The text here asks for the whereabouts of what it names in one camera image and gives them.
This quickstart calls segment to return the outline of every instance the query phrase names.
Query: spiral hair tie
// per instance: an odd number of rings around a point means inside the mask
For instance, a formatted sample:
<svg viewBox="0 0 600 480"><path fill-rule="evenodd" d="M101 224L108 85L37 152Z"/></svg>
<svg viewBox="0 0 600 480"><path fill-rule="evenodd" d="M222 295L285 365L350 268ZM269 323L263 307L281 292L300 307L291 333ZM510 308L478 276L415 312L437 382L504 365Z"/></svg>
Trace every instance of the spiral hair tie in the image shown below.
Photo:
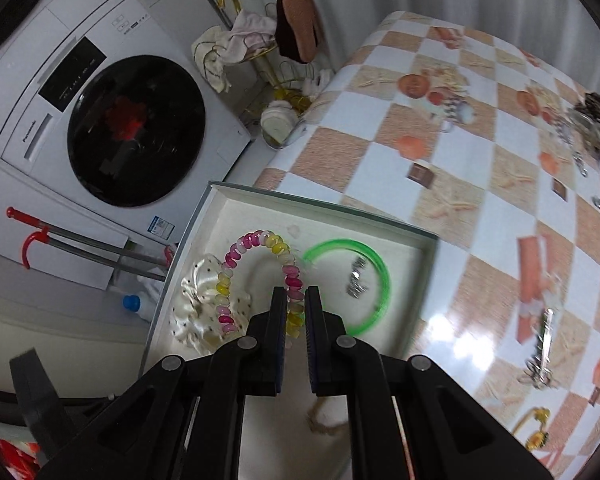
<svg viewBox="0 0 600 480"><path fill-rule="evenodd" d="M241 236L235 244L231 245L229 252L224 256L222 272L218 274L218 284L216 285L218 294L214 298L222 332L236 332L238 330L229 310L231 278L234 276L234 269L238 266L238 261L242 258L242 255L252 247L259 246L271 249L271 252L276 255L278 261L282 264L286 295L288 296L286 334L291 337L298 337L300 327L304 324L302 316L304 312L304 303L302 303L304 294L302 293L302 281L299 278L300 269L296 266L296 258L291 254L289 246L285 244L280 235L272 231L255 231Z"/></svg>

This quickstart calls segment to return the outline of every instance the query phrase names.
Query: green hair tie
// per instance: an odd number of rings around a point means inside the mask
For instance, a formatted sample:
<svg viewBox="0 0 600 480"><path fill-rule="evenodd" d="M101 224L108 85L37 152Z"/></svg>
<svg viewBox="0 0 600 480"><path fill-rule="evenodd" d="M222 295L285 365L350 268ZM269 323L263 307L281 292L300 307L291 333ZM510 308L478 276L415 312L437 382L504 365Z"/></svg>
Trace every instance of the green hair tie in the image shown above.
<svg viewBox="0 0 600 480"><path fill-rule="evenodd" d="M380 278L380 294L378 297L378 303L376 304L376 309L374 310L373 314L371 314L371 316L365 319L361 324L347 327L347 333L349 335L357 336L369 330L381 319L382 316L384 316L384 313L387 311L389 307L389 295L391 294L391 279L389 278L389 271L378 253L376 253L371 247L355 240L349 240L346 238L328 240L327 242L313 246L304 253L302 259L312 264L324 253L329 253L338 249L353 251L354 253L364 256L374 266L374 269Z"/></svg>

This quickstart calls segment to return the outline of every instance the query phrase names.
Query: white box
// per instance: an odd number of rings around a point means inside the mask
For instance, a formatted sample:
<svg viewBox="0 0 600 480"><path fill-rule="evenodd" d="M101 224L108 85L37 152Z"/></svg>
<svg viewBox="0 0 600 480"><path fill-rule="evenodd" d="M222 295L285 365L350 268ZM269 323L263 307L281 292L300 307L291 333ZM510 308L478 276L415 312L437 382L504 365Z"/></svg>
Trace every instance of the white box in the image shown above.
<svg viewBox="0 0 600 480"><path fill-rule="evenodd" d="M152 322L141 373L169 354L199 357L168 330L172 305L181 301L180 282L202 254L222 259L241 235L255 230L280 234L298 256L317 243L351 238L368 245L384 260L391 277L391 298L384 316L360 339L380 353L405 357L422 307L438 237L420 229L360 210L276 192L211 183L196 209L171 265ZM333 251L301 273L304 286L317 285L323 308L359 323L374 308L378 279L367 264L362 279L369 290L359 299L346 293L356 254ZM283 285L280 264L266 248L243 255L232 286L251 294L253 314L269 309L274 286ZM293 340L285 352L282 393L275 398L248 397L242 427L238 477L244 480L332 479L350 457L346 431L337 436L311 433L307 411L315 402L308 379L306 340ZM322 416L344 418L344 398L334 398Z"/></svg>

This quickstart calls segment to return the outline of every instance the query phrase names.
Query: red handle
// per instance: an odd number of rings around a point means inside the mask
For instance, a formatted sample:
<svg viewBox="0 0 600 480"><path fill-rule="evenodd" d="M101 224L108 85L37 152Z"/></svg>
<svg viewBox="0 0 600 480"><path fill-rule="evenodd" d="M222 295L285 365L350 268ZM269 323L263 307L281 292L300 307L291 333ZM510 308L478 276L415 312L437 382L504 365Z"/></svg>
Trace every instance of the red handle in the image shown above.
<svg viewBox="0 0 600 480"><path fill-rule="evenodd" d="M169 267L171 265L171 262L173 261L173 250L171 249L170 246L165 246L164 247L164 257L167 259L167 267Z"/></svg>
<svg viewBox="0 0 600 480"><path fill-rule="evenodd" d="M29 270L31 268L31 266L29 265L29 260L27 259L27 251L29 250L29 246L32 244L32 242L34 241L39 241L42 242L43 244L46 244L49 242L49 229L47 227L43 228L42 231L36 231L35 233L31 233L29 236L27 236L27 239L24 240L24 243L22 244L22 264L24 265L25 269Z"/></svg>
<svg viewBox="0 0 600 480"><path fill-rule="evenodd" d="M15 218L18 222L22 222L23 224L28 224L32 227L42 229L45 225L40 221L39 218L35 216L28 215L23 213L22 211L18 211L13 207L7 208L7 216L8 218Z"/></svg>

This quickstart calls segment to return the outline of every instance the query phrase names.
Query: brown slipper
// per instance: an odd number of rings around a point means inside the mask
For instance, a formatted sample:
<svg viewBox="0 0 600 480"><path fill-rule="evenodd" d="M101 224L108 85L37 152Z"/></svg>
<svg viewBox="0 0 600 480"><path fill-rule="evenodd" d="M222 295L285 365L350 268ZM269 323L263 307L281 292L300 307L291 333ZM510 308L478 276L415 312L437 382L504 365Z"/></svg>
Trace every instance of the brown slipper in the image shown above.
<svg viewBox="0 0 600 480"><path fill-rule="evenodd" d="M315 6L314 0L307 0L311 3L311 6L314 9L314 32L316 43L321 44L324 42L324 29L322 28L322 22L320 21L320 14L318 14L318 8Z"/></svg>
<svg viewBox="0 0 600 480"><path fill-rule="evenodd" d="M310 63L317 53L314 7L308 0L277 0L276 42L282 56Z"/></svg>

